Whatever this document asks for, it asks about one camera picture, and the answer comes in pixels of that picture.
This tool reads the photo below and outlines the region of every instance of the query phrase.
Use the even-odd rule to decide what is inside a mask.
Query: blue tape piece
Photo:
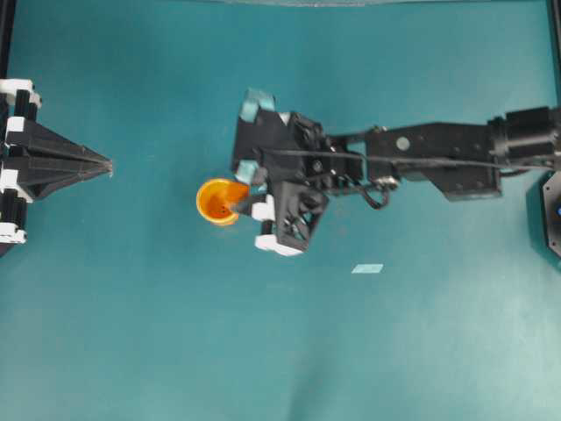
[[[236,173],[236,179],[239,182],[251,184],[253,175],[255,174],[257,168],[258,165],[256,161],[241,160],[239,162],[238,171]]]
[[[247,123],[253,123],[259,108],[274,111],[274,96],[262,90],[249,88],[245,92],[245,99],[239,110],[239,117]]]
[[[352,270],[352,274],[379,274],[384,265],[376,263],[376,264],[368,264],[368,265],[357,265]]]

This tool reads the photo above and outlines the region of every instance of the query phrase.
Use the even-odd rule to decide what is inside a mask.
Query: teal surface
[[[539,174],[500,200],[428,183],[380,212],[333,200],[293,259],[254,249],[254,221],[220,229],[195,208],[231,176],[249,86],[330,132],[555,105],[545,2],[20,0],[10,74],[115,174],[34,204],[28,244],[0,260],[2,421],[561,416]]]

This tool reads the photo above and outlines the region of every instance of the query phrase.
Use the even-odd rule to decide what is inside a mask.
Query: orange plastic cup
[[[219,226],[232,225],[239,215],[230,207],[249,196],[249,186],[225,178],[205,182],[196,194],[196,208],[203,218]]]

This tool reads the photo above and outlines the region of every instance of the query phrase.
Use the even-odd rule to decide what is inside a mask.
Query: wire
[[[368,194],[365,186],[361,185],[359,182],[355,182],[355,186],[359,190],[360,195],[365,199],[371,208],[378,211],[384,206],[389,205],[389,189],[379,189],[379,192],[382,194],[382,201],[377,202]]]
[[[509,177],[516,177],[517,175],[526,174],[528,172],[527,169],[516,169],[514,171],[508,171],[507,173],[501,172],[501,177],[509,178]]]
[[[395,158],[390,156],[365,156],[362,153],[326,152],[326,151],[296,151],[290,149],[261,149],[265,153],[286,156],[323,156],[328,158],[346,158],[365,162],[387,162],[390,164],[419,164],[422,167],[484,167],[511,169],[551,169],[545,165],[512,165],[495,164],[484,161],[453,160],[450,158]]]

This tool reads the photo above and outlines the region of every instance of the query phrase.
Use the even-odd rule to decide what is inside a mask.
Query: screw
[[[411,142],[404,136],[401,136],[395,141],[395,145],[400,151],[407,151],[411,147]]]
[[[314,163],[312,164],[312,169],[314,171],[316,171],[317,173],[321,173],[322,169],[323,169],[323,165],[321,161],[314,161]]]

